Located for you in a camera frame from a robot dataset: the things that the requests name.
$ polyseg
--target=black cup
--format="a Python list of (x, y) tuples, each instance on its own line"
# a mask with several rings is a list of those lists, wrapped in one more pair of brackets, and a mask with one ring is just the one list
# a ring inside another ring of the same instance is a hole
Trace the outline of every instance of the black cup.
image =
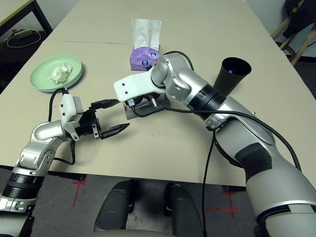
[(251, 66), (240, 58), (225, 58), (214, 88), (228, 96), (237, 84), (251, 72)]

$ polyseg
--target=purple tissue box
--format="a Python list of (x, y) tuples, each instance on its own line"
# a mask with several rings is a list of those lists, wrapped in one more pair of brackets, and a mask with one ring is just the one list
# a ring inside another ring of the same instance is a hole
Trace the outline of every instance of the purple tissue box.
[(134, 71), (148, 71), (159, 58), (159, 51), (149, 48), (140, 47), (133, 49), (129, 57), (130, 68)]

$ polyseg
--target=black cable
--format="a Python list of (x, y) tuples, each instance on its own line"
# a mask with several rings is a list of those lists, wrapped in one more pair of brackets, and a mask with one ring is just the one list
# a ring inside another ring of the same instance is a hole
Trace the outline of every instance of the black cable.
[(131, 106), (130, 108), (131, 108), (132, 112), (133, 112), (137, 117), (140, 117), (140, 118), (147, 117), (147, 116), (149, 116), (149, 115), (152, 115), (152, 114), (155, 114), (155, 113), (158, 113), (158, 112), (160, 112), (160, 111), (165, 110), (165, 107), (162, 107), (162, 108), (157, 109), (157, 110), (155, 110), (155, 111), (149, 112), (148, 114), (141, 115), (141, 114), (139, 114), (139, 113), (137, 113), (137, 112), (135, 111), (135, 105)]
[[(178, 112), (178, 113), (185, 113), (185, 114), (229, 114), (229, 115), (238, 115), (238, 116), (243, 116), (245, 118), (251, 119), (253, 121), (255, 121), (256, 123), (260, 124), (261, 126), (263, 126), (265, 129), (267, 129), (268, 131), (270, 131), (271, 133), (273, 133), (286, 147), (287, 149), (290, 151), (291, 156), (293, 158), (295, 167), (300, 170), (302, 172), (300, 163), (298, 161), (298, 158), (293, 150), (293, 148), (291, 147), (291, 145), (288, 143), (288, 141), (281, 136), (281, 134), (279, 134), (277, 131), (275, 131), (272, 127), (270, 127), (269, 125), (267, 125), (266, 123), (262, 122), (260, 119), (253, 117), (251, 115), (245, 114), (245, 113), (241, 113), (241, 112), (237, 112), (237, 111), (219, 111), (219, 110), (213, 110), (213, 111), (206, 111), (206, 110), (179, 110), (179, 109), (174, 109), (174, 108), (170, 108), (170, 107), (162, 107), (156, 111), (150, 112), (146, 115), (141, 115), (140, 117), (146, 117), (148, 115), (163, 111), (163, 110), (168, 110), (168, 111), (174, 111), (174, 112)], [(132, 109), (133, 113), (136, 116), (139, 116), (140, 114), (135, 112), (135, 108), (134, 110)]]
[(208, 152), (208, 155), (207, 155), (205, 171), (204, 171), (204, 178), (203, 178), (203, 184), (202, 184), (202, 217), (203, 217), (203, 236), (204, 237), (207, 237), (206, 220), (205, 220), (205, 209), (204, 209), (205, 183), (206, 183), (206, 177), (207, 177), (208, 164), (209, 164), (209, 160), (210, 160), (210, 157), (211, 157), (211, 154), (212, 154), (214, 141), (215, 141), (215, 132), (213, 132), (211, 147), (209, 148), (209, 152)]
[[(51, 97), (50, 97), (50, 100), (49, 100), (49, 111), (48, 111), (48, 121), (51, 122), (51, 116), (52, 116), (52, 110), (53, 110), (53, 102), (54, 102), (54, 98), (55, 98), (55, 95), (59, 92), (59, 91), (62, 91), (63, 94), (64, 93), (68, 93), (67, 89), (62, 87), (62, 88), (58, 88), (56, 89)], [(75, 141), (73, 139), (71, 139), (70, 141), (70, 149), (71, 149), (71, 155), (72, 155), (72, 158), (73, 158), (73, 161), (72, 162), (69, 162), (65, 159), (61, 159), (61, 158), (57, 158), (55, 157), (54, 160), (58, 160), (58, 161), (61, 161), (63, 163), (66, 163), (66, 164), (69, 164), (69, 165), (73, 165), (75, 164), (75, 161), (76, 161), (76, 155), (75, 155)]]
[(192, 64), (191, 60), (189, 59), (189, 57), (185, 53), (183, 53), (181, 51), (170, 51), (170, 52), (164, 53), (164, 55), (170, 54), (170, 53), (180, 53), (181, 55), (183, 55), (188, 60), (190, 67), (191, 67), (191, 70), (194, 71), (193, 64)]
[(65, 90), (65, 88), (58, 88), (56, 89), (51, 97), (50, 97), (50, 100), (49, 100), (49, 111), (48, 111), (48, 121), (51, 122), (51, 115), (52, 115), (52, 110), (53, 110), (53, 101), (54, 101), (54, 98), (55, 98), (55, 95), (59, 92), (59, 91), (62, 91), (62, 90)]
[(61, 158), (57, 158), (57, 157), (55, 157), (54, 160), (58, 160), (58, 161), (61, 161), (63, 163), (69, 164), (69, 165), (75, 164), (75, 161), (76, 161), (75, 144), (76, 144), (76, 142), (73, 139), (71, 139), (71, 141), (70, 141), (70, 149), (71, 149), (71, 155), (72, 155), (72, 158), (73, 158), (72, 162), (69, 162), (69, 161), (67, 161), (65, 159), (61, 159)]

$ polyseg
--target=green plate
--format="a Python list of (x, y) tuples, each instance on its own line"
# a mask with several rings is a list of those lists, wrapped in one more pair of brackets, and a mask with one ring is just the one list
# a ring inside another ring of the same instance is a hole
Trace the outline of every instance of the green plate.
[[(53, 70), (56, 67), (61, 67), (64, 62), (68, 63), (73, 68), (66, 80), (58, 84), (48, 81)], [(82, 64), (79, 59), (73, 56), (57, 56), (39, 64), (31, 73), (30, 83), (37, 90), (53, 92), (57, 88), (73, 85), (75, 81), (79, 80), (81, 74)]]

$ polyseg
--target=floor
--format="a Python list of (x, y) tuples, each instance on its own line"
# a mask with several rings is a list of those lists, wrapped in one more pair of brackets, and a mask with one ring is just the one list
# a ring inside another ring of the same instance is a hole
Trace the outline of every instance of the floor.
[[(0, 169), (0, 191), (5, 187), (10, 173)], [(32, 237), (77, 237), (91, 233), (107, 193), (121, 180), (119, 177), (88, 175), (86, 181), (79, 185), (66, 178), (47, 175), (33, 212), (35, 224)], [(171, 218), (165, 217), (162, 212), (167, 183), (140, 181), (141, 199), (129, 214), (127, 229), (171, 234)], [(182, 184), (190, 192), (200, 212), (201, 184)], [(246, 192), (227, 193), (220, 185), (206, 185), (205, 193), (208, 236), (253, 236), (256, 223)]]

